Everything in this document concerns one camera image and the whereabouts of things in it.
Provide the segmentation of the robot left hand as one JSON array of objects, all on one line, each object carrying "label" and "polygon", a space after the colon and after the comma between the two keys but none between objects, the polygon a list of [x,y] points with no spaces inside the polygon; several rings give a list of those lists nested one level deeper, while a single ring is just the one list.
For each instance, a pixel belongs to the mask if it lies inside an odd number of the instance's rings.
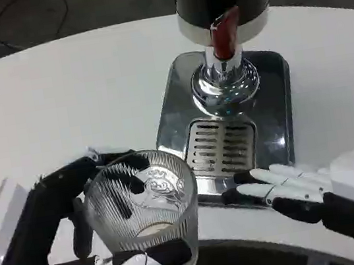
[{"label": "robot left hand", "polygon": [[0,186],[0,265],[195,265],[190,167],[159,150],[85,155],[31,189]]}]

